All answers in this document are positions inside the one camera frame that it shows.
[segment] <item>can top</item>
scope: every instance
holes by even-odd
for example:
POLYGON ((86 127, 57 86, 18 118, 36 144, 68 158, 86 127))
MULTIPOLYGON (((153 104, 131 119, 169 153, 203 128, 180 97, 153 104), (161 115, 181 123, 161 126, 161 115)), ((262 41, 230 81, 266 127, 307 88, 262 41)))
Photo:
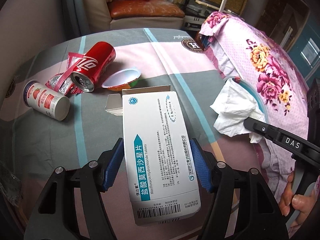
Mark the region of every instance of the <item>can top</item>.
POLYGON ((92 92, 94 84, 86 75, 79 72, 72 72, 70 75, 72 82, 84 92, 92 92))
POLYGON ((27 101, 27 93, 28 93, 28 90, 29 90, 29 88, 30 88, 33 84, 35 84, 35 83, 39 83, 39 82, 38 82, 37 80, 30 80, 30 81, 25 85, 25 87, 24 87, 24 89, 23 89, 22 99, 23 99, 24 104, 25 104, 27 107, 30 107, 30 106, 28 105, 28 101, 27 101))

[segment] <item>strawberry picture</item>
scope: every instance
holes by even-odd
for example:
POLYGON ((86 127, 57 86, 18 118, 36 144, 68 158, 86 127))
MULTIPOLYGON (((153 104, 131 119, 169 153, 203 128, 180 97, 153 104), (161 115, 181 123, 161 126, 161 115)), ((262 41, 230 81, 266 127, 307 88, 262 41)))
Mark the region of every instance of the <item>strawberry picture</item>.
POLYGON ((37 99, 38 94, 40 93, 40 88, 37 88, 35 91, 33 91, 33 98, 37 99))

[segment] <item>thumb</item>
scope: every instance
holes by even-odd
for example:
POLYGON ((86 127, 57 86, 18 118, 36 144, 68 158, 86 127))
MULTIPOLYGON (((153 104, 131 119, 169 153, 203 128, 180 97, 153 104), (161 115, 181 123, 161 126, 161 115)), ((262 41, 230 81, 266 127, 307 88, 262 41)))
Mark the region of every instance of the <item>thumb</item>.
POLYGON ((291 203, 294 209, 297 209, 307 215, 310 213, 313 207, 311 197, 303 195, 294 195, 291 203))

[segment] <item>blue gripper pad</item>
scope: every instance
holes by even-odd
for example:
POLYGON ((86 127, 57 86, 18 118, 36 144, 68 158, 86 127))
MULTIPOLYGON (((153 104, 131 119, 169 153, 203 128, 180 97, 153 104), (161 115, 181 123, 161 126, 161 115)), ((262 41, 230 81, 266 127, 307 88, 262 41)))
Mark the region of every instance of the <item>blue gripper pad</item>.
POLYGON ((121 162, 124 157, 124 143, 123 139, 120 142, 118 148, 115 150, 115 153, 108 165, 108 168, 106 169, 106 173, 104 175, 104 183, 103 188, 105 191, 108 190, 108 188, 112 187, 113 182, 116 179, 118 170, 120 168, 121 162))
POLYGON ((213 191, 213 185, 211 182, 211 172, 205 163, 200 150, 198 149, 194 140, 190 140, 190 147, 193 157, 193 162, 195 164, 196 173, 200 180, 202 187, 204 187, 208 192, 213 191))

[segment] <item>human hand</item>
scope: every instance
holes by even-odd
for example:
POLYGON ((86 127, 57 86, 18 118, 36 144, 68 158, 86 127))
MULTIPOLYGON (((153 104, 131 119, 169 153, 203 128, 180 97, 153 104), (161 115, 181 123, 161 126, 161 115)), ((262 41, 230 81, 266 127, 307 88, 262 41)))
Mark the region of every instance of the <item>human hand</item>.
POLYGON ((316 203, 316 194, 315 191, 312 190, 311 196, 303 196, 303 195, 293 195, 291 190, 292 181, 293 181, 293 172, 288 176, 288 183, 284 189, 284 192, 281 195, 279 208, 281 213, 284 216, 287 216, 290 212, 290 203, 292 207, 296 210, 300 211, 297 219, 292 223, 291 227, 295 227, 297 225, 301 225, 311 212, 313 206, 316 203))

